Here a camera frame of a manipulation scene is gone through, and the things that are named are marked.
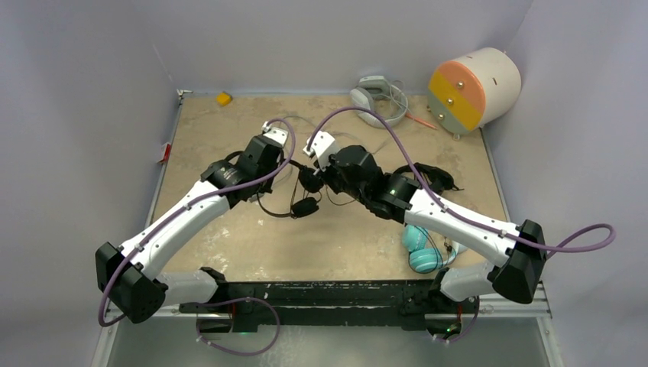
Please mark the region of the black over-ear headphones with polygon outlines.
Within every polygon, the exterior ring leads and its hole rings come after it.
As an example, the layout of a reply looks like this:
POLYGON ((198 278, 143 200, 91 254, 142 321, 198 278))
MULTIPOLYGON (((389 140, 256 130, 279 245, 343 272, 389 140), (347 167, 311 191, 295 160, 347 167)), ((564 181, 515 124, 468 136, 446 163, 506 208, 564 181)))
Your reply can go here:
POLYGON ((299 219, 319 210, 319 201, 322 198, 321 189, 326 188, 323 179, 316 173, 316 170, 290 160, 290 165, 298 169, 297 181, 293 187, 290 201, 290 208, 287 213, 274 213, 266 209, 261 203, 260 192, 256 193, 256 199, 261 210, 267 215, 278 219, 299 219), (303 188, 303 197, 295 201, 297 184, 303 188))

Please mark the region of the black headset with microphone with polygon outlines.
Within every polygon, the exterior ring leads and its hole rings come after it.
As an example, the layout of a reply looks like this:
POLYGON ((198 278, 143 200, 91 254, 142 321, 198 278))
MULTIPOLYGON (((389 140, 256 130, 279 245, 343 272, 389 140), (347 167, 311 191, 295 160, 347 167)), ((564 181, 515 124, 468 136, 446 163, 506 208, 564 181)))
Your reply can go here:
MULTIPOLYGON (((419 162, 414 163, 413 166, 420 173, 427 187, 435 194, 442 195, 443 192, 448 190, 462 191, 462 188, 455 184, 454 177, 442 168, 419 162)), ((407 182, 414 183, 415 186, 421 187, 420 182, 415 177, 407 176, 407 174, 412 173, 413 170, 409 165, 401 166, 393 172, 395 175, 404 177, 407 182)))

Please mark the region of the teal cat-ear headphones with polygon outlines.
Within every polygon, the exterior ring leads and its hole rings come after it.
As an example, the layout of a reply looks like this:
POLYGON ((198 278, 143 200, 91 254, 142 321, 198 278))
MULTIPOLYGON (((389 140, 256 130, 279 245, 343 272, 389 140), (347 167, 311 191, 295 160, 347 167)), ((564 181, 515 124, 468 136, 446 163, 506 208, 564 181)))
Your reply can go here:
POLYGON ((459 242, 444 238, 446 255, 436 245, 428 231, 419 226, 406 225, 401 243, 409 254, 410 268, 418 274, 428 274, 450 266, 467 248, 459 242))

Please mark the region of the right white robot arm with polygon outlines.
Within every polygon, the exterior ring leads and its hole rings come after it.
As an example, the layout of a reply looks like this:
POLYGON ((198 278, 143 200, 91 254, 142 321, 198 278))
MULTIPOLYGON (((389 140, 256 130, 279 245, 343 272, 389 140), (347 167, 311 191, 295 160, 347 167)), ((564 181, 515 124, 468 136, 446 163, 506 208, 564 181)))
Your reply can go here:
POLYGON ((316 143, 313 151, 324 182, 335 193, 348 194, 379 218, 436 232, 484 257, 481 264, 451 268, 437 277, 429 290, 435 309, 447 311, 458 301, 493 293, 519 304, 532 302, 547 254, 527 243, 544 244, 540 224, 502 222, 433 199, 418 181, 384 173, 360 145, 316 143))

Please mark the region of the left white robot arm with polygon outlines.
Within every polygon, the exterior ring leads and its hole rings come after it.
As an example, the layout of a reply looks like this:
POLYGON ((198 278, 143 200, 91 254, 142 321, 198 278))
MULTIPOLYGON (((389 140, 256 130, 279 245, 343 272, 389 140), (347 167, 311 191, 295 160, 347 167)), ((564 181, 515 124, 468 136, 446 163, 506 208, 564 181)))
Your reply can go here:
POLYGON ((101 245, 95 253, 102 292, 99 324, 107 327, 123 318, 141 323, 176 304, 199 303, 210 313, 223 310, 228 292, 218 286, 214 271, 166 273, 164 267, 213 220, 259 192, 270 192, 292 155, 284 146, 294 140, 281 128, 266 128, 236 159, 211 163, 189 192, 146 229, 120 245, 101 245))

